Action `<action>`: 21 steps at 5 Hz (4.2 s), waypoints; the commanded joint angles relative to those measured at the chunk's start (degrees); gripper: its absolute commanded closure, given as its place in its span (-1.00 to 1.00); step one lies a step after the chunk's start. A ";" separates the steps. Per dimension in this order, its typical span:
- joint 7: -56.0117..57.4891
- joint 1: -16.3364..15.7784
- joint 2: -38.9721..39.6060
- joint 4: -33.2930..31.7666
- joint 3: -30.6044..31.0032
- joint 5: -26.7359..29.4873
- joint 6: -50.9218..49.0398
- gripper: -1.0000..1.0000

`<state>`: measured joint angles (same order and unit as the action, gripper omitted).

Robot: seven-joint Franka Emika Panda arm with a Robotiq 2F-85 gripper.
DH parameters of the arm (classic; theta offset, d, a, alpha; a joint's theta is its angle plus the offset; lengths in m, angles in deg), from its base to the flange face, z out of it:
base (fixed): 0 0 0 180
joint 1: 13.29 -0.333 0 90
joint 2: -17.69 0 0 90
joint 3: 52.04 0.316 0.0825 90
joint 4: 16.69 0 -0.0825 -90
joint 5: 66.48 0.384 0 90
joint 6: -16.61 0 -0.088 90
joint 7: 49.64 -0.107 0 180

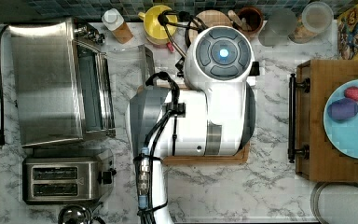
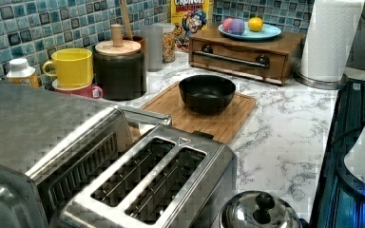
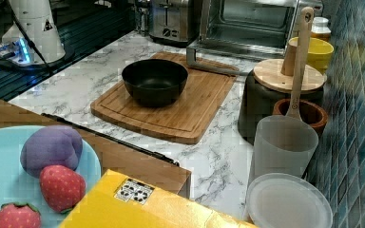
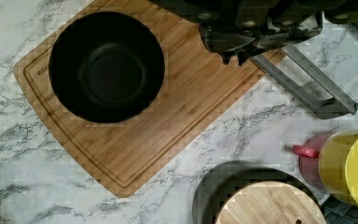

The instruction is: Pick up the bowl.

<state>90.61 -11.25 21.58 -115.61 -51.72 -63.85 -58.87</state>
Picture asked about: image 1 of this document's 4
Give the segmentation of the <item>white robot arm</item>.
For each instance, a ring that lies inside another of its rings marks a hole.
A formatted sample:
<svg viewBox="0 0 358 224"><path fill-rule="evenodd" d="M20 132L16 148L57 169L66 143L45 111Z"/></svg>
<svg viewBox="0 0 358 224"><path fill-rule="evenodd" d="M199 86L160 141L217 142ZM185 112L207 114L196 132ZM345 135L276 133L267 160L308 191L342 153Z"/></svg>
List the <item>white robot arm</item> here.
<svg viewBox="0 0 358 224"><path fill-rule="evenodd" d="M259 73L250 41L229 26L207 26L184 11L197 37L176 65L183 88L166 72L151 75L129 101L126 131L133 153L141 224L173 224L163 174L167 157L233 156L255 129L248 77Z"/></svg>

